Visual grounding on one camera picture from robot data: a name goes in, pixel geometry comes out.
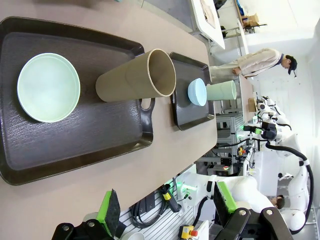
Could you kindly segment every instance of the man in beige jacket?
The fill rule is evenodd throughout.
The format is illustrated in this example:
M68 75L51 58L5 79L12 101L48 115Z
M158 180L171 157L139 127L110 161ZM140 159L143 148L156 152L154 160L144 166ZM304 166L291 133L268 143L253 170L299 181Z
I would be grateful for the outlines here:
M239 57L237 60L221 65L210 66L212 77L227 77L243 75L246 78L257 76L258 74L271 69L277 65L288 69L289 75L293 70L295 77L297 61L293 56L281 54L281 52L264 48L255 53L250 53Z

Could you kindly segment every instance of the light green bowl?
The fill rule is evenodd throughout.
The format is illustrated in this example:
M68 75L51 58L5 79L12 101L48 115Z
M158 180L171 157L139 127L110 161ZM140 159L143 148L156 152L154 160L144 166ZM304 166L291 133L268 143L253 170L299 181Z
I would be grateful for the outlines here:
M30 117L54 123L75 109L80 96L80 81L76 69L66 58L55 53L42 53L23 66L17 94Z

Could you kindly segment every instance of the black cap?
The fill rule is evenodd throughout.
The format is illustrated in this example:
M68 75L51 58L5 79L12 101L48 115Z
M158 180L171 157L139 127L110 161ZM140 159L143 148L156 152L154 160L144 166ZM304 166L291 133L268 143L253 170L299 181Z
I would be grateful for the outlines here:
M288 70L288 74L290 75L292 70L295 71L297 69L298 63L297 63L297 60L295 60L295 58L293 56L286 55L285 58L291 60L290 67Z

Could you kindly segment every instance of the brown cup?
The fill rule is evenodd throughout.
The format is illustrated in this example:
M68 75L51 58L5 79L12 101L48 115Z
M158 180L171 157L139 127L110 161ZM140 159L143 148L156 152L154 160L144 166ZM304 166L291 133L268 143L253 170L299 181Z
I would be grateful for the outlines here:
M169 55L153 49L98 77L96 93L105 102L170 96L176 71Z

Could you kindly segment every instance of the beige tabletop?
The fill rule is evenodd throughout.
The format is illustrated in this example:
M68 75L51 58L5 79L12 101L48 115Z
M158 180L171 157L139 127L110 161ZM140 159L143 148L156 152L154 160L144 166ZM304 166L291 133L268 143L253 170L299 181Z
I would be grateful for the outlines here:
M254 86L246 79L244 76L239 75L240 80L240 89L241 89L241 102L242 102L242 112L243 112L243 121L247 123L254 116L254 112L249 112L249 103L248 99L254 98Z
M113 0L2 0L0 19L30 17L83 26L209 63L205 45L134 4ZM216 120L180 131L170 98L156 99L151 146L101 163L21 186L0 179L0 239L51 239L60 223L81 223L106 191L125 210L200 158L217 142Z

